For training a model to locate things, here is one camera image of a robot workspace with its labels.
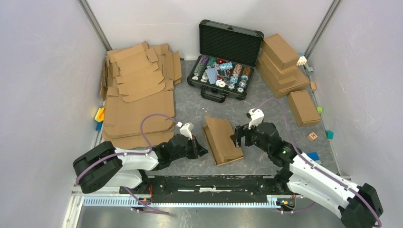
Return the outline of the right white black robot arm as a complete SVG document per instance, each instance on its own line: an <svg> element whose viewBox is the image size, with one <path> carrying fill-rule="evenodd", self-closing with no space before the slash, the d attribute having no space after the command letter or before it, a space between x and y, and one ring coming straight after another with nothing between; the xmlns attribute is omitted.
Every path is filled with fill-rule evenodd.
<svg viewBox="0 0 403 228"><path fill-rule="evenodd" d="M275 176L277 192L302 195L334 213L346 228L379 228L383 207L376 189L338 176L282 140L273 123L237 126L231 139L237 147L256 146L281 170Z"/></svg>

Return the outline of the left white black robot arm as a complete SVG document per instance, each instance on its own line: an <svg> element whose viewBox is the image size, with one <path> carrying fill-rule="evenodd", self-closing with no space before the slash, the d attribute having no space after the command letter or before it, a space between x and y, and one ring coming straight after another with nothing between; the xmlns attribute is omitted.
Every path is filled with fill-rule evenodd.
<svg viewBox="0 0 403 228"><path fill-rule="evenodd" d="M195 136L176 134L147 150L126 150L105 141L73 161L76 185L85 194L103 187L128 187L137 193L149 189L146 171L159 171L181 158L198 159L207 154Z"/></svg>

